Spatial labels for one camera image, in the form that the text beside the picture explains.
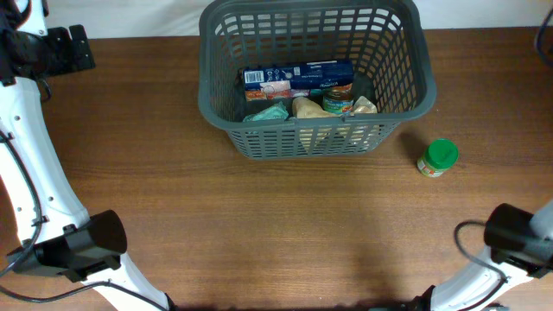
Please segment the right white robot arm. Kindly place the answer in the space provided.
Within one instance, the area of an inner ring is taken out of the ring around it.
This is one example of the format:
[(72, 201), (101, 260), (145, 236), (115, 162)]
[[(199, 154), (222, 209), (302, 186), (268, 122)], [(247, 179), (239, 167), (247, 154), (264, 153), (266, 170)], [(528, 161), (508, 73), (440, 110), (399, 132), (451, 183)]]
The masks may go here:
[[(485, 247), (477, 255), (461, 244), (461, 230), (471, 225), (484, 228)], [(493, 302), (508, 290), (548, 275), (552, 272), (552, 203), (536, 213), (501, 204), (487, 221), (458, 224), (454, 242), (469, 264), (446, 282), (390, 310), (494, 310)]]

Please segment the tan grain pouch bag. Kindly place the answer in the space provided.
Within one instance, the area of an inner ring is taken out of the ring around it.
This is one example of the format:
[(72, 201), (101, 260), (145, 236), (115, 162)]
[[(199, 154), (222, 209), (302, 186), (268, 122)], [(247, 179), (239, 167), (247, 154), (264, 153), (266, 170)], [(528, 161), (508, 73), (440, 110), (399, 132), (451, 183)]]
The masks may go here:
[[(338, 117), (338, 114), (333, 114), (328, 111), (324, 111), (319, 104), (307, 99), (305, 97), (299, 97), (293, 100), (292, 104), (293, 117), (299, 119), (311, 119), (311, 118), (326, 118), (326, 117)], [(368, 98), (361, 96), (354, 103), (353, 108), (350, 111), (344, 113), (346, 117), (353, 117), (359, 114), (377, 114), (377, 106), (371, 102)], [(339, 127), (337, 129), (338, 136), (344, 138), (350, 138), (350, 143), (360, 144), (364, 143), (365, 139), (364, 131), (366, 126), (360, 127), (358, 130), (353, 130), (351, 127)], [(314, 148), (318, 143), (322, 142), (325, 138), (332, 133), (331, 128), (320, 128), (316, 135), (313, 129), (300, 129), (300, 142), (305, 150), (309, 151)]]

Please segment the green lid glass jar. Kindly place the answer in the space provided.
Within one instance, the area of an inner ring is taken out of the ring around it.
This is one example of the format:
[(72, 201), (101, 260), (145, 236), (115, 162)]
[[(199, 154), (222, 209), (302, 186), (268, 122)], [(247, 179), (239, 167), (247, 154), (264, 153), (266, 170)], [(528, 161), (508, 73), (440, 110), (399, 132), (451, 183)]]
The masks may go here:
[(436, 178), (451, 169), (459, 158), (457, 146), (448, 139), (437, 139), (432, 142), (417, 160), (419, 172)]

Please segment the grey plastic shopping basket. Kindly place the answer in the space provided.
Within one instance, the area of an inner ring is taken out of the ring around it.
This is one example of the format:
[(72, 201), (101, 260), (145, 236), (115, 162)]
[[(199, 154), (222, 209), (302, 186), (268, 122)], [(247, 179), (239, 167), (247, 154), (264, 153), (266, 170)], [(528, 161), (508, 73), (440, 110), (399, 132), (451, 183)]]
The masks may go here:
[(435, 103), (411, 0), (215, 1), (199, 29), (200, 112), (251, 159), (363, 154)]

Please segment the blue cardboard food box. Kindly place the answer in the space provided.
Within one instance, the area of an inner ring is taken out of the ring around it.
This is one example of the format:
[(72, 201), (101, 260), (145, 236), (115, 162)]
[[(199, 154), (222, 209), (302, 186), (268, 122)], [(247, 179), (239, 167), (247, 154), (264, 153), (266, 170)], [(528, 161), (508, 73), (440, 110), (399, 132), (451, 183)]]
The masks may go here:
[(349, 90), (353, 84), (350, 60), (305, 62), (279, 67), (245, 69), (246, 101), (309, 97), (327, 89)]

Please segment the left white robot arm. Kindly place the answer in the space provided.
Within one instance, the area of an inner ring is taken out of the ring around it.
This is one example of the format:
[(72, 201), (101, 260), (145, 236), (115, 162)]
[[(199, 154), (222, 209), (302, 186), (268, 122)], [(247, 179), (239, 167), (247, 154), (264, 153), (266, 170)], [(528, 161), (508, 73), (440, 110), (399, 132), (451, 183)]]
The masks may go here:
[(49, 77), (94, 68), (83, 26), (48, 28), (45, 0), (1, 3), (1, 179), (16, 216), (18, 248), (7, 271), (63, 276), (119, 310), (175, 304), (131, 261), (121, 219), (90, 215), (71, 188), (48, 134)]

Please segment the silver pull-tab tin can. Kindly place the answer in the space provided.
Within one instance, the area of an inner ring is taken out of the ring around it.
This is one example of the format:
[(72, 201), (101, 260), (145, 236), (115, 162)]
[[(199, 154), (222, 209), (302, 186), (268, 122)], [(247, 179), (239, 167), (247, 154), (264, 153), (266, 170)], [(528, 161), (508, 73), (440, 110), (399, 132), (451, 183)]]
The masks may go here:
[(353, 108), (353, 95), (349, 91), (327, 90), (323, 94), (322, 107), (333, 114), (348, 113)]

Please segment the teal wet wipes packet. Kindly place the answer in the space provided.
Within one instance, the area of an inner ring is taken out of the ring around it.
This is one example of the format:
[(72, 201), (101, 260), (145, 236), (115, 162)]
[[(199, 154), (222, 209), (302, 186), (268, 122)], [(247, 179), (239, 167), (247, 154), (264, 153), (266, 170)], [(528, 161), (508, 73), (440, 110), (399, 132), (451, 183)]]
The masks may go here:
[(275, 120), (275, 119), (287, 119), (289, 117), (288, 110), (283, 102), (278, 102), (269, 108), (266, 108), (258, 113), (251, 114), (246, 116), (244, 122), (256, 122), (256, 121), (266, 121), (266, 120)]

